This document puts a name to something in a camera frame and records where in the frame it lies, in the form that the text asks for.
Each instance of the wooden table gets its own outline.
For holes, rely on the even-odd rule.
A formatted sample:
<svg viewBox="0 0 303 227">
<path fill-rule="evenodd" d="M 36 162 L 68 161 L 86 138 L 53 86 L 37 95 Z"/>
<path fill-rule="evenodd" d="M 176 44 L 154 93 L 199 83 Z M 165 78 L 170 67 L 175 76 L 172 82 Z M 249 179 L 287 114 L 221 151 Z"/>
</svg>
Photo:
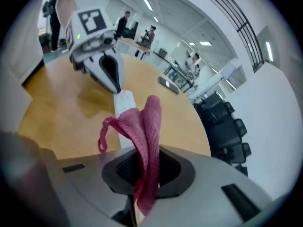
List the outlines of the wooden table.
<svg viewBox="0 0 303 227">
<path fill-rule="evenodd" d="M 146 47 L 143 47 L 141 45 L 138 45 L 135 40 L 133 39 L 129 39 L 129 38 L 119 38 L 118 43 L 124 43 L 126 45 L 129 45 L 131 47 L 134 47 L 135 49 L 137 49 L 138 51 L 141 52 L 141 58 L 140 60 L 142 60 L 143 56 L 150 51 L 150 48 L 146 48 Z"/>
<path fill-rule="evenodd" d="M 160 144 L 210 156 L 204 127 L 185 95 L 169 91 L 158 83 L 162 76 L 153 66 L 122 54 L 125 63 L 123 89 L 131 90 L 139 110 L 149 95 L 161 101 Z M 68 56 L 42 67 L 26 84 L 33 97 L 18 132 L 51 149 L 58 159 L 98 154 L 97 141 L 102 122 L 114 116 L 113 95 L 89 75 L 73 70 Z M 120 149 L 118 133 L 107 132 L 108 151 Z"/>
</svg>

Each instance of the pink cloth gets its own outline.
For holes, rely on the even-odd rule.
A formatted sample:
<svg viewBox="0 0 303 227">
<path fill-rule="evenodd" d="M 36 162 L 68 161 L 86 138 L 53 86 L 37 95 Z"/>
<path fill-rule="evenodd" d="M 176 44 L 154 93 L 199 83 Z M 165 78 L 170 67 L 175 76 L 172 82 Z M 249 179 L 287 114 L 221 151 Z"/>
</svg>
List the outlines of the pink cloth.
<svg viewBox="0 0 303 227">
<path fill-rule="evenodd" d="M 101 153 L 106 152 L 105 139 L 108 126 L 112 126 L 120 134 L 130 139 L 140 155 L 140 179 L 135 186 L 134 200 L 142 214 L 147 215 L 156 201 L 159 183 L 159 135 L 161 127 L 161 105 L 157 96 L 147 98 L 145 108 L 139 111 L 131 108 L 116 119 L 108 117 L 98 140 Z"/>
</svg>

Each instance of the office chair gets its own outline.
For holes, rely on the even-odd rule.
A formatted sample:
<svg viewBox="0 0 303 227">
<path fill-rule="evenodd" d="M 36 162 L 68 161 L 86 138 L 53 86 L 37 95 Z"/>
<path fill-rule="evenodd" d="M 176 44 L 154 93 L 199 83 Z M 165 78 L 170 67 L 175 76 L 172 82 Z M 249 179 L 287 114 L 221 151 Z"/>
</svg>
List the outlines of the office chair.
<svg viewBox="0 0 303 227">
<path fill-rule="evenodd" d="M 202 106 L 204 109 L 207 109 L 216 105 L 219 102 L 221 102 L 221 98 L 216 93 L 213 93 L 203 100 Z"/>
<path fill-rule="evenodd" d="M 221 160 L 229 163 L 242 164 L 246 162 L 246 156 L 242 143 L 226 148 L 226 152 L 221 155 Z"/>
<path fill-rule="evenodd" d="M 241 164 L 237 165 L 235 167 L 238 171 L 242 172 L 244 175 L 246 175 L 248 177 L 248 171 L 247 171 L 247 167 L 242 166 Z"/>
<path fill-rule="evenodd" d="M 233 112 L 235 112 L 234 108 L 232 107 L 230 102 L 226 102 L 225 104 L 225 108 L 228 111 L 229 114 L 232 114 Z"/>
<path fill-rule="evenodd" d="M 251 155 L 250 145 L 248 143 L 243 143 L 242 147 L 245 157 L 250 156 Z"/>
<path fill-rule="evenodd" d="M 242 142 L 234 119 L 231 117 L 207 129 L 206 134 L 213 153 L 222 148 L 231 147 Z"/>
<path fill-rule="evenodd" d="M 239 136 L 243 137 L 247 133 L 247 129 L 246 129 L 242 119 L 235 119 L 234 123 L 235 123 Z"/>
</svg>

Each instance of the white wall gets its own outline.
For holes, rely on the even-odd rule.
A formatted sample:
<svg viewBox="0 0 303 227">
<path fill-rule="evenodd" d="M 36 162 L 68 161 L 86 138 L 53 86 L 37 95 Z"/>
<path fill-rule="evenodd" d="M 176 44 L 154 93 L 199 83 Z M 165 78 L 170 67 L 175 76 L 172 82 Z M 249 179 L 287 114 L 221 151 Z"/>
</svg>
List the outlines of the white wall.
<svg viewBox="0 0 303 227">
<path fill-rule="evenodd" d="M 145 34 L 145 30 L 149 30 L 151 25 L 154 25 L 157 28 L 154 32 L 155 38 L 151 44 L 151 51 L 158 52 L 159 49 L 163 48 L 167 51 L 167 56 L 169 56 L 174 51 L 177 44 L 181 42 L 181 38 L 165 26 L 157 23 L 155 20 L 143 17 L 139 23 L 135 40 L 139 39 L 140 36 L 143 36 Z"/>
<path fill-rule="evenodd" d="M 225 34 L 227 40 L 232 45 L 236 57 L 239 59 L 240 65 L 243 66 L 245 77 L 248 79 L 253 75 L 253 69 L 246 48 L 238 35 L 237 31 L 230 23 L 228 18 L 216 7 L 210 0 L 182 0 L 191 6 L 195 6 L 205 13 L 206 19 L 213 26 L 221 30 Z"/>
<path fill-rule="evenodd" d="M 3 64 L 0 65 L 0 130 L 16 132 L 32 97 Z"/>
<path fill-rule="evenodd" d="M 203 85 L 208 82 L 214 76 L 213 70 L 210 66 L 204 65 L 201 68 L 199 77 L 195 80 L 197 85 Z"/>
<path fill-rule="evenodd" d="M 278 54 L 273 54 L 278 68 L 288 78 L 303 117 L 303 56 L 290 26 L 270 0 L 235 0 L 243 10 L 256 35 L 267 25 L 276 41 Z"/>
<path fill-rule="evenodd" d="M 189 51 L 194 52 L 191 47 L 189 47 L 186 43 L 184 43 L 182 40 L 177 44 L 173 52 L 170 54 L 170 57 L 176 60 L 178 63 L 181 63 L 186 59 L 185 52 Z"/>
<path fill-rule="evenodd" d="M 247 128 L 249 178 L 273 199 L 290 191 L 302 164 L 303 126 L 294 92 L 276 67 L 265 63 L 226 101 Z"/>
</svg>

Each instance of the black opening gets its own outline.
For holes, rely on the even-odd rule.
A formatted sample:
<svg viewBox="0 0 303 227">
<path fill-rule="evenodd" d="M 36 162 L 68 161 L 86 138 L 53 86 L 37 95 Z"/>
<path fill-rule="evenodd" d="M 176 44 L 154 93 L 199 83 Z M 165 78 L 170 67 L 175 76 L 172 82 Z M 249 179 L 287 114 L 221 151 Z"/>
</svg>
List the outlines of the black opening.
<svg viewBox="0 0 303 227">
<path fill-rule="evenodd" d="M 80 170 L 82 168 L 85 168 L 85 166 L 83 164 L 76 164 L 76 165 L 72 165 L 72 166 L 63 167 L 62 170 L 64 171 L 64 173 L 68 173 L 68 172 Z"/>
<path fill-rule="evenodd" d="M 140 178 L 139 155 L 132 154 L 117 166 L 117 174 L 130 185 L 135 186 Z"/>
<path fill-rule="evenodd" d="M 113 41 L 113 39 L 107 38 L 104 40 L 104 44 L 110 44 L 110 43 L 112 43 L 112 41 Z"/>
<path fill-rule="evenodd" d="M 118 83 L 118 65 L 110 56 L 102 56 L 99 60 L 100 67 L 105 71 L 107 76 L 114 82 Z"/>
<path fill-rule="evenodd" d="M 108 162 L 102 169 L 102 177 L 113 192 L 133 195 L 140 178 L 140 159 L 131 150 Z M 160 147 L 160 170 L 157 199 L 181 195 L 194 181 L 196 171 L 187 159 Z"/>
<path fill-rule="evenodd" d="M 165 154 L 163 151 L 160 151 L 159 158 L 159 184 L 160 186 L 163 186 L 179 176 L 181 172 L 181 164 L 174 158 Z M 135 152 L 117 165 L 117 174 L 132 186 L 135 186 L 140 178 L 139 161 L 139 155 L 137 152 Z"/>
<path fill-rule="evenodd" d="M 260 210 L 235 184 L 226 185 L 221 188 L 243 221 L 246 222 L 260 213 Z"/>
</svg>

